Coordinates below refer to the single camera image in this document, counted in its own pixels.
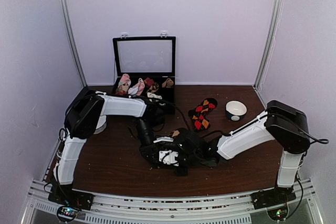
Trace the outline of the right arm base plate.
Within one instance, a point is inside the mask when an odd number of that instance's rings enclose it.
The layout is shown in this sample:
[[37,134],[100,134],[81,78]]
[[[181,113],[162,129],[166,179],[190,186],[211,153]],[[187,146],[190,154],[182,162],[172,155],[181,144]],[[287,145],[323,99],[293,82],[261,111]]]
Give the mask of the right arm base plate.
[[269,208],[296,199],[293,187],[275,187],[272,189],[259,190],[252,193],[250,196],[254,209]]

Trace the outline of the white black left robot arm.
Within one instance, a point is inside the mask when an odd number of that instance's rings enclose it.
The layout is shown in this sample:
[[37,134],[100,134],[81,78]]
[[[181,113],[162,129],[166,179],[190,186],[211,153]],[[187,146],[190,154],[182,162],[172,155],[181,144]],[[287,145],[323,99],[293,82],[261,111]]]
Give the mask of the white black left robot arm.
[[153,127],[164,121],[164,112],[161,110],[164,103],[156,98],[121,97],[83,88],[66,110],[64,128],[59,134],[64,148],[54,168],[54,177],[60,184],[54,192],[56,198],[64,205],[71,205],[75,201],[75,192],[66,185],[73,182],[77,161],[87,139],[106,128],[108,116],[136,118],[138,136],[143,146],[172,143],[172,137],[155,137],[152,132]]

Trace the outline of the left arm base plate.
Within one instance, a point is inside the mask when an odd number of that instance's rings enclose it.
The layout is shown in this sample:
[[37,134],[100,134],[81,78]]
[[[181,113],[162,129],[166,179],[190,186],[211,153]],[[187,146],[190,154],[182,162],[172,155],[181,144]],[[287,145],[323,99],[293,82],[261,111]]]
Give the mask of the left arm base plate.
[[53,176],[50,180],[51,190],[48,200],[60,205],[70,206],[80,210],[90,210],[94,195],[91,193],[73,190],[73,184],[61,185]]

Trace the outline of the beige brown argyle sock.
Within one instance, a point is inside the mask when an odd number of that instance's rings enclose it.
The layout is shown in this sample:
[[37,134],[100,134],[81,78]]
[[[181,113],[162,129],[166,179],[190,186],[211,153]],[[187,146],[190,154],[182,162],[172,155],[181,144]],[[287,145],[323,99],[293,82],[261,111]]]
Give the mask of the beige brown argyle sock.
[[172,133],[172,138],[175,138],[175,137],[177,137],[178,135],[180,134],[180,132],[178,131],[178,130],[176,130],[176,131],[173,131],[173,133]]

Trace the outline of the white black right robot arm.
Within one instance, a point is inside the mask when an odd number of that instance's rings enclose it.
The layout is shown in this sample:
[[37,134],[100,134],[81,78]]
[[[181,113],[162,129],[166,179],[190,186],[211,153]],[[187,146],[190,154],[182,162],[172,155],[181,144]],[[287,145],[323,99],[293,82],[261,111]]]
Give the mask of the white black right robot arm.
[[158,161],[183,173],[198,164],[216,167],[238,154],[268,141],[283,148],[276,187],[269,192],[272,203],[279,204],[289,196],[303,154],[310,147],[308,122],[304,112],[277,100],[268,102],[266,110],[240,128],[224,133],[210,142],[185,128],[170,136],[158,137],[154,143],[161,149]]

